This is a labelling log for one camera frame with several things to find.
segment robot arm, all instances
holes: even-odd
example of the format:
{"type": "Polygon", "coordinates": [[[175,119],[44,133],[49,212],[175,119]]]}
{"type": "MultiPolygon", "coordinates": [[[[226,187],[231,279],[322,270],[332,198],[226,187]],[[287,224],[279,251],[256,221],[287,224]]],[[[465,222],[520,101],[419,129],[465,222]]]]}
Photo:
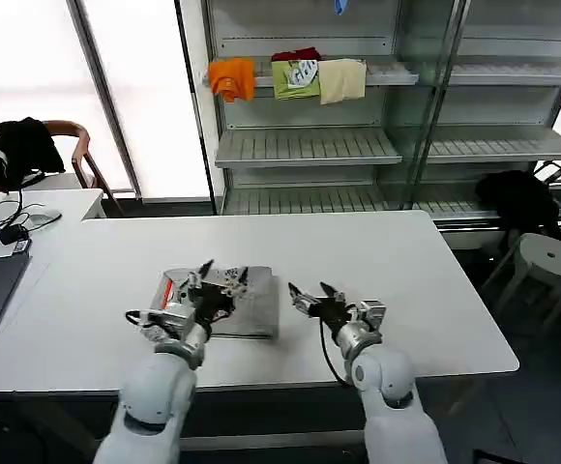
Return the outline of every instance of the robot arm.
{"type": "Polygon", "coordinates": [[[224,281],[206,279],[212,261],[179,286],[180,298],[162,311],[129,311],[126,318],[156,342],[154,354],[120,390],[110,433],[95,464],[168,464],[179,460],[179,440],[191,406],[212,324],[231,315],[246,293],[248,268],[224,281]]]}
{"type": "Polygon", "coordinates": [[[360,393],[367,423],[365,445],[373,464],[446,464],[437,428],[423,410],[409,358],[382,341],[385,306],[378,301],[346,305],[336,289],[321,283],[316,298],[289,284],[294,305],[330,328],[345,359],[347,380],[360,393]]]}

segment beige cloth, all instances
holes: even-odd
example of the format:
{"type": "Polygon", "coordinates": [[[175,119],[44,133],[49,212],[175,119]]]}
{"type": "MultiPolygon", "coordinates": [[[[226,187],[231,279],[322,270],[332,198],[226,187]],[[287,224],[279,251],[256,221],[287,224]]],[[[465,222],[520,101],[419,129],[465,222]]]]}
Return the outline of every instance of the beige cloth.
{"type": "Polygon", "coordinates": [[[367,65],[358,60],[319,62],[321,104],[363,99],[366,82],[367,65]]]}

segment metal shelf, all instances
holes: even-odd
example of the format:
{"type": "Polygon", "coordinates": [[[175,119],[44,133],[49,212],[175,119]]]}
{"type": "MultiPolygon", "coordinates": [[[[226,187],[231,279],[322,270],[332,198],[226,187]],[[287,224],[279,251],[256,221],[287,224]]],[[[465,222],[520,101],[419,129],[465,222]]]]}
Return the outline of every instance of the metal shelf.
{"type": "MultiPolygon", "coordinates": [[[[391,130],[403,153],[416,129],[391,130]]],[[[561,136],[541,126],[440,126],[432,134],[427,163],[561,160],[561,136]]]]}
{"type": "Polygon", "coordinates": [[[277,215],[351,213],[396,208],[376,186],[234,188],[226,192],[222,213],[277,215]]]}
{"type": "Polygon", "coordinates": [[[450,85],[561,85],[561,59],[459,57],[450,85]]]}
{"type": "Polygon", "coordinates": [[[497,219],[497,213],[481,205],[474,184],[425,184],[419,187],[414,210],[427,212],[437,221],[497,219]]]}
{"type": "MultiPolygon", "coordinates": [[[[254,75],[257,87],[274,87],[272,79],[272,64],[270,57],[253,57],[254,75]]],[[[414,85],[418,75],[410,72],[397,61],[382,59],[381,57],[366,58],[367,85],[414,85]]]]}
{"type": "Polygon", "coordinates": [[[226,130],[216,167],[375,165],[401,162],[381,129],[226,130]]]}

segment red cloth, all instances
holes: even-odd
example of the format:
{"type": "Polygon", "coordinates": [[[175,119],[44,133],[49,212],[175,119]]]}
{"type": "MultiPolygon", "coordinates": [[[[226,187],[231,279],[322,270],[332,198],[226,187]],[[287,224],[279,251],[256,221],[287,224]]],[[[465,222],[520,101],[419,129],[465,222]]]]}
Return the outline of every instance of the red cloth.
{"type": "Polygon", "coordinates": [[[321,55],[314,46],[302,48],[301,50],[282,51],[272,55],[270,61],[298,61],[298,60],[317,60],[321,61],[321,55]]]}

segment blue object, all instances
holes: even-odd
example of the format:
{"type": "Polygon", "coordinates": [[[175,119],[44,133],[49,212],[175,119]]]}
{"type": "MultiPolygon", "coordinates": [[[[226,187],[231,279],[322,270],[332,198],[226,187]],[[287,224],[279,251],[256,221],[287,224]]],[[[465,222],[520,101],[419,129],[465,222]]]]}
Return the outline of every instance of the blue object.
{"type": "Polygon", "coordinates": [[[335,8],[337,9],[337,15],[342,15],[345,13],[345,9],[347,8],[347,3],[349,0],[335,0],[335,8]]]}

